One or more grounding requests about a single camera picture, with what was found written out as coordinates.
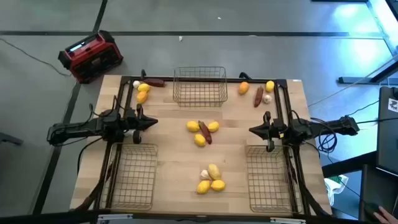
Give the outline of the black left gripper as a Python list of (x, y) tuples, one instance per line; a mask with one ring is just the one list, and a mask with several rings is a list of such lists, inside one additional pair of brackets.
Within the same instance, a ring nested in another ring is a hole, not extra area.
[(128, 133), (130, 136), (132, 136), (134, 144), (141, 143), (141, 135), (140, 135), (140, 129), (142, 127), (141, 117), (146, 122), (144, 123), (144, 127), (142, 128), (143, 131), (147, 130), (148, 128), (157, 124), (158, 122), (158, 119), (156, 118), (150, 118), (146, 115), (142, 116), (143, 111), (144, 110), (142, 105), (137, 104), (136, 109), (132, 109), (131, 107), (129, 107), (124, 112), (125, 125), (123, 133), (124, 134)]

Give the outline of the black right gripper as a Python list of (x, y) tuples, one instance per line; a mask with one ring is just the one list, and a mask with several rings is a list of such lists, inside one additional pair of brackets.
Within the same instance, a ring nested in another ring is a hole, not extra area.
[(279, 118), (274, 119), (272, 122), (270, 111), (266, 111), (264, 113), (263, 122), (264, 123), (259, 126), (249, 128), (249, 131), (259, 136), (261, 139), (267, 140), (268, 145), (266, 146), (266, 151), (272, 152), (275, 149), (275, 143), (273, 139), (281, 139), (281, 135), (286, 131), (287, 125), (284, 124), (284, 122)]

